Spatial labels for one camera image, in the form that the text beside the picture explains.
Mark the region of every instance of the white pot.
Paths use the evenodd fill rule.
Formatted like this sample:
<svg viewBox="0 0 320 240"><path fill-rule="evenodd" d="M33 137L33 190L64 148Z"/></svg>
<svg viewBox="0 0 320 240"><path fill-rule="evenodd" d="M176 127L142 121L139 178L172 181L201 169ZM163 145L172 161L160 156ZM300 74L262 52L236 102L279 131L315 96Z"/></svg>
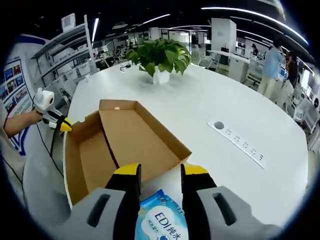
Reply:
<svg viewBox="0 0 320 240"><path fill-rule="evenodd" d="M155 66L155 73L153 74L153 84L164 84L169 81L170 72L164 70L159 71L158 66Z"/></svg>

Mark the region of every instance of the ceiling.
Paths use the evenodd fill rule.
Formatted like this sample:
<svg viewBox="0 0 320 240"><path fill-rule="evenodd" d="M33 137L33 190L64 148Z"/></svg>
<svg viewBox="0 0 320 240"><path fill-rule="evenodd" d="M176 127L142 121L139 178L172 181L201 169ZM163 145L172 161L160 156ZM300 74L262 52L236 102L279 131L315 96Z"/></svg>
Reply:
<svg viewBox="0 0 320 240"><path fill-rule="evenodd" d="M45 10L45 2L42 2L42 5L33 5L30 8L31 11L25 13L28 20L23 26L23 32L45 39L52 39L62 32L61 18L71 13L75 13L77 25L84 22L83 16L87 14L91 34L95 18L99 18L95 41L104 40L109 34L119 36L124 32L130 32L130 29L135 25L140 25L166 14L170 14L170 16L148 22L132 31L147 31L150 27L171 28L188 25L209 25L208 20L211 18L230 18L236 23L237 29L254 33L270 40L274 38L282 39L283 46L297 52L305 62L315 64L315 60L318 60L317 39L310 27L310 22L306 20L304 14L306 6L303 4L298 5L294 1L282 0L281 3L284 9L282 11L281 8L276 7L279 6L277 5L279 0L197 0L189 2L189 5L186 2L172 0L91 0L86 5L83 2L80 3L80 1L68 1L68 3L64 2L62 4L56 2L48 10ZM274 18L300 33L308 40L309 45L283 26L260 16L235 10L201 9L202 7L216 6L250 10ZM119 23L128 25L125 28L112 29L113 26ZM242 38L249 37L258 41L263 40L261 37L239 31L237 36Z"/></svg>

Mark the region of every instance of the open cardboard box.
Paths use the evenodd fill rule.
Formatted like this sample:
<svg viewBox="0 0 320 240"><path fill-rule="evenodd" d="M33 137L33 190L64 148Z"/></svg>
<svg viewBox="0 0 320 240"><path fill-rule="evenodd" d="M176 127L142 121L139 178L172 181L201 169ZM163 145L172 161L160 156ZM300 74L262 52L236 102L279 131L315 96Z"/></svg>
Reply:
<svg viewBox="0 0 320 240"><path fill-rule="evenodd" d="M146 182L191 155L139 102L100 100L99 110L72 125L66 136L65 175L72 204L104 188L114 171L141 164Z"/></svg>

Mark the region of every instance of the wet wipes package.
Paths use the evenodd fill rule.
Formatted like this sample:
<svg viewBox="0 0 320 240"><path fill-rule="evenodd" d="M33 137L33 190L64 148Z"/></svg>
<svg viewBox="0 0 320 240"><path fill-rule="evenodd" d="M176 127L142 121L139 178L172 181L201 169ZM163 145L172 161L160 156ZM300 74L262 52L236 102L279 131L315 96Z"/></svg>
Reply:
<svg viewBox="0 0 320 240"><path fill-rule="evenodd" d="M183 210L162 190L140 203L135 240L187 240Z"/></svg>

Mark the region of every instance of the power outlet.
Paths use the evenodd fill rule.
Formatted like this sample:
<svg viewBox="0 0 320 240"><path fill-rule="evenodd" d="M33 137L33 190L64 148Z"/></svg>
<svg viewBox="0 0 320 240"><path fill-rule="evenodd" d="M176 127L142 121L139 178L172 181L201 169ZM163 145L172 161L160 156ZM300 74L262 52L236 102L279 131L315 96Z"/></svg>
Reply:
<svg viewBox="0 0 320 240"><path fill-rule="evenodd" d="M252 144L253 141L245 139L240 134L237 134L237 131L231 126L226 126L222 122L211 120L207 122L207 124L218 133L223 135L225 138L227 138L229 141L231 141L234 145L236 145L241 151L243 151L252 160L254 160L261 168L265 168L267 158Z"/></svg>

